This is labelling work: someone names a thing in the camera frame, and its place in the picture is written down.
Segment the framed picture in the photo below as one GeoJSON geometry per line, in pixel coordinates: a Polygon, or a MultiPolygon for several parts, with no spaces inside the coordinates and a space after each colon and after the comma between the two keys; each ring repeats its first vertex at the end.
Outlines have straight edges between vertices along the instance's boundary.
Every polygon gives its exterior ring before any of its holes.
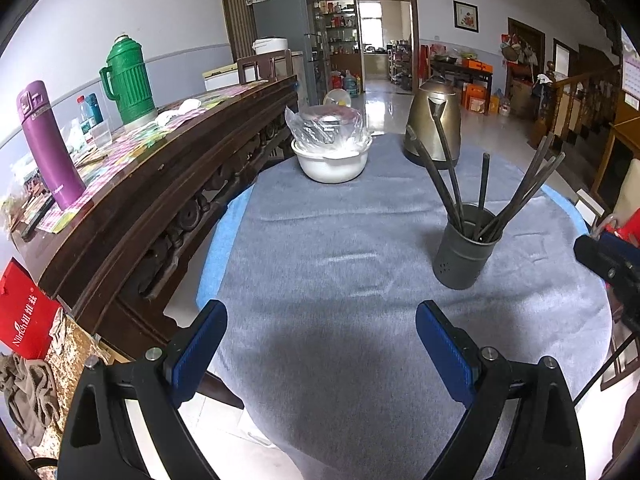
{"type": "Polygon", "coordinates": [[[453,1],[453,15],[456,28],[464,28],[472,32],[478,31],[478,8],[475,5],[453,1]]]}

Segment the refrigerator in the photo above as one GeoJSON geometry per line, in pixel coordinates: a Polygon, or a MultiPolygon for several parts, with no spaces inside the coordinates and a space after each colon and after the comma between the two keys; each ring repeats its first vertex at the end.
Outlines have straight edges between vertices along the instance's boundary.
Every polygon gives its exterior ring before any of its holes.
{"type": "Polygon", "coordinates": [[[308,105],[322,104],[331,65],[329,43],[318,0],[249,0],[258,38],[287,38],[292,52],[302,52],[308,105]]]}

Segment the gray tablecloth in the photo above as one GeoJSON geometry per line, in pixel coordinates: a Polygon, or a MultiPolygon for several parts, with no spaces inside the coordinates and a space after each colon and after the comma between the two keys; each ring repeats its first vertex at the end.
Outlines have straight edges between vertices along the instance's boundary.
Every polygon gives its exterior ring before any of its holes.
{"type": "MultiPolygon", "coordinates": [[[[217,372],[306,480],[421,479],[443,449],[464,409],[418,339],[423,300],[509,359],[555,356],[573,395],[606,356],[604,287],[574,260],[576,224],[542,192],[508,225],[472,288],[435,279],[446,214],[401,140],[375,138],[364,172],[344,184],[313,182],[295,158],[262,173],[227,239],[228,258],[214,241],[202,277],[199,303],[216,281],[211,265],[224,261],[216,297],[229,322],[217,372]]],[[[478,199],[481,163],[480,150],[463,146],[464,201],[478,199]]],[[[499,211],[521,178],[493,158],[488,208],[499,211]]],[[[478,478],[498,457],[492,445],[478,478]]]]}

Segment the brown cloth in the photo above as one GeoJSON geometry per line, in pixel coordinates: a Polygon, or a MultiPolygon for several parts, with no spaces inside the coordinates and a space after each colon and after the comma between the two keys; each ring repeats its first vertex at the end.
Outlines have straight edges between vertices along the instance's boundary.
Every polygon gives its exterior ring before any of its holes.
{"type": "Polygon", "coordinates": [[[0,354],[0,391],[27,446],[39,446],[47,426],[60,418],[56,381],[49,365],[18,354],[0,354]]]}

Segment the blue bottle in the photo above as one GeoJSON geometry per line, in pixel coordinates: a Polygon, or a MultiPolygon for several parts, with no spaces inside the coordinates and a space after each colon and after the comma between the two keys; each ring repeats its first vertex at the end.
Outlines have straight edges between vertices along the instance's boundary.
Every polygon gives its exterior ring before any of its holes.
{"type": "Polygon", "coordinates": [[[86,102],[91,108],[92,115],[94,116],[95,123],[100,124],[104,119],[102,118],[102,112],[100,111],[100,105],[98,104],[98,98],[95,94],[89,94],[86,97],[86,102]]]}

